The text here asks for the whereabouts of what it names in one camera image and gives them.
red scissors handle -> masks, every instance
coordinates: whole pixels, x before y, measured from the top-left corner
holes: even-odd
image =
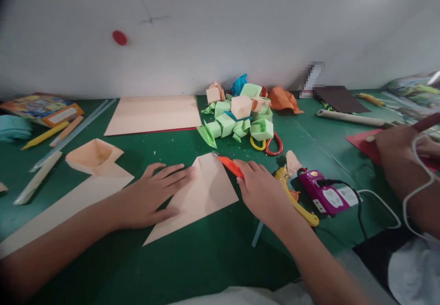
[[[281,141],[281,139],[280,139],[280,137],[278,136],[278,134],[276,134],[276,132],[274,132],[274,138],[275,138],[275,140],[277,141],[277,143],[278,143],[278,151],[276,151],[276,152],[272,152],[272,151],[270,151],[269,150],[269,144],[272,142],[272,139],[269,139],[269,140],[267,140],[267,142],[266,142],[266,150],[265,150],[265,152],[266,152],[266,154],[268,154],[269,156],[277,156],[277,155],[279,155],[282,151],[283,151],[283,149],[284,149],[284,146],[283,146],[283,142]]]

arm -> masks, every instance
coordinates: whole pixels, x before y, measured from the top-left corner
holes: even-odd
[[[178,214],[176,209],[156,210],[191,180],[193,168],[174,173],[183,164],[174,165],[153,176],[161,167],[165,164],[148,166],[132,185],[85,208],[4,258],[0,278],[12,297],[25,302],[105,235],[117,229],[151,226]]]
[[[243,201],[287,247],[315,304],[371,304],[293,208],[281,184],[255,162],[234,160],[245,180],[237,181]]]
[[[415,159],[412,143],[418,136],[410,126],[400,125],[378,133],[379,149],[385,177],[397,197],[403,201],[413,190],[429,181],[429,176]],[[435,158],[440,146],[427,138],[420,139],[417,151]],[[425,232],[440,239],[440,178],[408,201],[408,212]]]

blue paper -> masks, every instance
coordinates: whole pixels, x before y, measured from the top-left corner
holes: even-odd
[[[249,119],[249,120],[252,121],[252,116],[247,116],[247,117],[244,117],[242,119],[236,119],[234,114],[232,112],[230,112],[230,111],[225,111],[225,114],[227,114],[229,117],[231,117],[235,122],[239,122],[241,120],[245,121],[246,119]]]
[[[242,92],[243,86],[244,84],[246,84],[248,81],[246,80],[246,77],[248,76],[247,73],[245,73],[244,75],[242,75],[241,77],[239,77],[234,84],[232,85],[231,88],[231,93],[232,95],[236,95],[239,96],[240,93]]]

red paper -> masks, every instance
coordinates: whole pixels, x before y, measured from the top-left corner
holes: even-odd
[[[382,129],[376,129],[371,130],[364,133],[358,133],[349,137],[346,137],[345,139],[350,142],[352,145],[354,145],[356,148],[358,148],[361,152],[366,154],[373,163],[381,166],[380,162],[380,154],[379,150],[377,149],[376,143],[374,142],[367,142],[365,139],[370,135],[375,135],[379,132],[382,132]],[[422,162],[426,165],[428,169],[430,169],[432,172],[437,172],[440,170],[440,163],[436,160],[433,160],[428,157],[420,157]]]

yellow pencil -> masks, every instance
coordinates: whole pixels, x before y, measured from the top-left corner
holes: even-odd
[[[50,138],[52,135],[58,133],[59,131],[61,131],[62,129],[66,128],[67,126],[69,126],[69,122],[62,122],[60,125],[55,126],[54,128],[50,129],[49,131],[41,134],[40,136],[37,136],[35,139],[29,141],[27,143],[27,145],[25,145],[21,150],[25,150],[29,147],[33,147],[35,145],[38,145],[39,143],[43,142],[44,140]]]

